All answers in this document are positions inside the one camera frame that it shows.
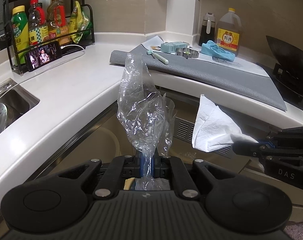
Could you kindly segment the yellow green snack bag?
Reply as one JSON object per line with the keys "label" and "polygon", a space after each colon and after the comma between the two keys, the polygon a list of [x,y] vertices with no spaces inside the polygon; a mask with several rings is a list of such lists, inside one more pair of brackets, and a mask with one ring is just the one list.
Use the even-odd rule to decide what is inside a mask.
{"label": "yellow green snack bag", "polygon": [[83,12],[78,1],[74,2],[74,8],[69,22],[69,33],[71,40],[78,44],[81,39],[86,39],[90,35],[92,23],[90,18]]}

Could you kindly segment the white paper napkin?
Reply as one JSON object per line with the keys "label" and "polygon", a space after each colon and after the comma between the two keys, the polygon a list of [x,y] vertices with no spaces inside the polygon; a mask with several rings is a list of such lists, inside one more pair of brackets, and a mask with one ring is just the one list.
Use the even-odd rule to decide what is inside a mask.
{"label": "white paper napkin", "polygon": [[209,153],[231,146],[238,141],[257,142],[254,138],[243,134],[230,116],[202,94],[192,134],[193,148]]}

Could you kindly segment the green yellow squeeze bottle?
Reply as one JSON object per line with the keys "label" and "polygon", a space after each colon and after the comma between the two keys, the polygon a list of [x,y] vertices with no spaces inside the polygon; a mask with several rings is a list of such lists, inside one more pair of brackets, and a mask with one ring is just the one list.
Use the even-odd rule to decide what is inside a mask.
{"label": "green yellow squeeze bottle", "polygon": [[11,26],[17,51],[29,47],[28,18],[25,12],[25,6],[20,5],[13,8]]}

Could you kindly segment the smartphone with lit screen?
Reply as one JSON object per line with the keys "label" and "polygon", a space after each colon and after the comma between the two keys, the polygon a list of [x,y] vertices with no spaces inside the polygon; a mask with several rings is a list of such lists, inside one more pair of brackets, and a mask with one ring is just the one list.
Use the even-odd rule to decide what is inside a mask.
{"label": "smartphone with lit screen", "polygon": [[50,42],[25,53],[24,58],[28,72],[32,72],[62,57],[58,41]]}

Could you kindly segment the black gas stove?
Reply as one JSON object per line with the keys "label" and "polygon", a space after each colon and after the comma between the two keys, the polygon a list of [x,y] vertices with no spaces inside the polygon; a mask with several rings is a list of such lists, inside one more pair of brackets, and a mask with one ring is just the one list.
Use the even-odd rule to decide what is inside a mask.
{"label": "black gas stove", "polygon": [[279,93],[282,95],[284,101],[303,110],[303,95],[298,93],[300,89],[300,87],[297,86],[298,83],[294,82],[294,84],[290,84],[289,80],[283,80],[280,74],[274,75],[273,69],[264,66],[261,63],[258,65],[262,67],[270,76],[276,88],[279,90]]}

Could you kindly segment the cooking wine jug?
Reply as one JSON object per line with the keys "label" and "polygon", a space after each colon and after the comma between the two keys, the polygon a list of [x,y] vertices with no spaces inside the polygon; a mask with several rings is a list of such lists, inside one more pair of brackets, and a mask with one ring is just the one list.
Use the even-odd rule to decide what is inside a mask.
{"label": "cooking wine jug", "polygon": [[228,12],[218,21],[216,25],[215,43],[224,50],[236,56],[239,52],[240,40],[242,36],[242,24],[240,17],[234,8],[229,8]]}

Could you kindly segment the dark soy sauce dispenser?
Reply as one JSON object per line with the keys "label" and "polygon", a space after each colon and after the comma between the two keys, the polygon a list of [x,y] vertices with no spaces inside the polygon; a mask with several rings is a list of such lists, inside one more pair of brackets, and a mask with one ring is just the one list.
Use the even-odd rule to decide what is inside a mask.
{"label": "dark soy sauce dispenser", "polygon": [[202,29],[200,32],[200,38],[198,42],[199,46],[202,46],[203,43],[207,43],[207,41],[214,41],[215,27],[216,27],[216,20],[214,14],[211,12],[207,12],[203,17]]}

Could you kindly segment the metal cookie cutter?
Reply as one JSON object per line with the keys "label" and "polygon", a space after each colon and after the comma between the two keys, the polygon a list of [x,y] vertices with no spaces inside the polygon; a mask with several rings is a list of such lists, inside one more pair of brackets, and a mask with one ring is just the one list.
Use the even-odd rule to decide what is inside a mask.
{"label": "metal cookie cutter", "polygon": [[191,48],[177,48],[176,55],[182,56],[185,59],[197,59],[199,57],[199,52]]}

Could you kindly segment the black wok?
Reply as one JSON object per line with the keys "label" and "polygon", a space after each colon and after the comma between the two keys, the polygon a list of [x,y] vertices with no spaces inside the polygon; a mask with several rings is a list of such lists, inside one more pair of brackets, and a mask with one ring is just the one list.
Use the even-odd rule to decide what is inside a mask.
{"label": "black wok", "polygon": [[303,50],[268,35],[266,39],[272,54],[282,69],[294,76],[303,76]]}

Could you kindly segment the teal small box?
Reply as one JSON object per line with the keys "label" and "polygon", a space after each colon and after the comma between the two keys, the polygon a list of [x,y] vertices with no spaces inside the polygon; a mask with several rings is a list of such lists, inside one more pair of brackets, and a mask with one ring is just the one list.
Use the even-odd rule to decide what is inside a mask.
{"label": "teal small box", "polygon": [[163,53],[175,53],[178,48],[187,48],[189,43],[187,42],[165,42],[160,45],[160,51]]}

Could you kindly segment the clear plastic bag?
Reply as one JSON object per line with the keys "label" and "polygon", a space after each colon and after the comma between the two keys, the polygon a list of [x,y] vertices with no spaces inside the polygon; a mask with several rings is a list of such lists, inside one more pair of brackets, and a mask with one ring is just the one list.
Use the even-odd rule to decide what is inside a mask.
{"label": "clear plastic bag", "polygon": [[117,104],[117,118],[138,152],[140,177],[135,180],[135,189],[169,190],[167,179],[156,178],[154,157],[169,154],[177,111],[173,100],[156,89],[138,55],[128,54],[125,58]]}

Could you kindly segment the crumpled blue pink paper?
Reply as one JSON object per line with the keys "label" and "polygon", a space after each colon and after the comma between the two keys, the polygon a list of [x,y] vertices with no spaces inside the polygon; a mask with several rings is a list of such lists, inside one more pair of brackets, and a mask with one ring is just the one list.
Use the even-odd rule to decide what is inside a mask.
{"label": "crumpled blue pink paper", "polygon": [[201,53],[230,62],[234,62],[236,57],[234,53],[220,48],[220,46],[218,46],[213,41],[207,41],[207,43],[203,43]]}

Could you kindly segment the red cap sauce bottle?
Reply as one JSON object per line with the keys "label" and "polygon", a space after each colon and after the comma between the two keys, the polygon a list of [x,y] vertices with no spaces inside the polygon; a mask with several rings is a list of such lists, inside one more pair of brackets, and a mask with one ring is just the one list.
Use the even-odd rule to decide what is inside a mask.
{"label": "red cap sauce bottle", "polygon": [[34,46],[49,40],[45,12],[38,0],[30,1],[28,31],[30,46]]}

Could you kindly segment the grey counter mat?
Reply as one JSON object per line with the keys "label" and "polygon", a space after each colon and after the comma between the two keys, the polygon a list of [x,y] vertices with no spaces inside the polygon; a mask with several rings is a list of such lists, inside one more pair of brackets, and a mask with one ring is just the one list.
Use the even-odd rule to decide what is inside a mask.
{"label": "grey counter mat", "polygon": [[129,53],[138,56],[150,70],[191,79],[246,96],[282,111],[287,110],[283,97],[268,75],[260,76],[216,63],[160,53],[169,61],[166,65],[147,54],[147,50],[141,45]]}

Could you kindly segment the stainless steel sink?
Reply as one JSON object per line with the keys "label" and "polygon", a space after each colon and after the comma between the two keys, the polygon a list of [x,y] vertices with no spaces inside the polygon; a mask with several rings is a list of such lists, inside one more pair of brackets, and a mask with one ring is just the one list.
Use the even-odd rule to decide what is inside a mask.
{"label": "stainless steel sink", "polygon": [[0,84],[0,134],[39,102],[38,98],[13,79],[2,82]]}

